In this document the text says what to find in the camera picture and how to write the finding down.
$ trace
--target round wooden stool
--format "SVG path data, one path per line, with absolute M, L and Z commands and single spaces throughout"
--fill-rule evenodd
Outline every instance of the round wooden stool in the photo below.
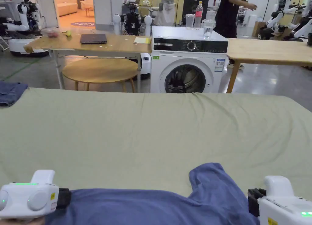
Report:
M 90 83 L 121 82 L 122 91 L 126 92 L 125 81 L 130 80 L 134 93 L 132 78 L 137 75 L 137 70 L 136 62 L 124 58 L 86 58 L 66 65 L 62 73 L 75 81 L 75 90 L 78 90 L 79 82 L 87 84 L 87 91 Z

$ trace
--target green indicator light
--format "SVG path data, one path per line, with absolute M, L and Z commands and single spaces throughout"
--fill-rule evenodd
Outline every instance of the green indicator light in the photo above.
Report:
M 36 183 L 16 183 L 16 185 L 37 185 Z
M 312 217 L 312 212 L 301 212 L 303 217 Z

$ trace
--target cardboard box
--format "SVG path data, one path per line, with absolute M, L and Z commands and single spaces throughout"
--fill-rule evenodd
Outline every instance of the cardboard box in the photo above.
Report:
M 291 31 L 292 31 L 292 29 L 285 29 L 285 31 L 281 35 L 274 36 L 273 40 L 281 41 L 281 40 L 283 40 L 283 38 L 285 36 L 288 36 L 291 33 Z
M 266 22 L 258 22 L 258 21 L 256 21 L 254 30 L 253 30 L 253 32 L 252 32 L 252 36 L 253 36 L 253 37 L 256 37 L 256 38 L 258 37 L 260 28 L 264 27 L 264 26 L 265 26 L 265 23 L 266 23 Z

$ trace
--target washing machine drum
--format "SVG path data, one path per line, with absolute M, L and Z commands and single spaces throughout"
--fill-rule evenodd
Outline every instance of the washing machine drum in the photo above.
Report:
M 194 65 L 181 65 L 174 68 L 166 77 L 167 93 L 202 93 L 206 86 L 205 75 Z

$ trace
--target beige sofa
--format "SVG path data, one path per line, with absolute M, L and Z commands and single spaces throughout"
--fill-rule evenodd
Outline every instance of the beige sofa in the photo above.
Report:
M 59 16 L 64 16 L 77 12 L 77 0 L 55 0 Z
M 85 0 L 85 1 L 80 1 L 81 4 L 81 9 L 85 10 L 88 7 L 93 8 L 93 0 Z

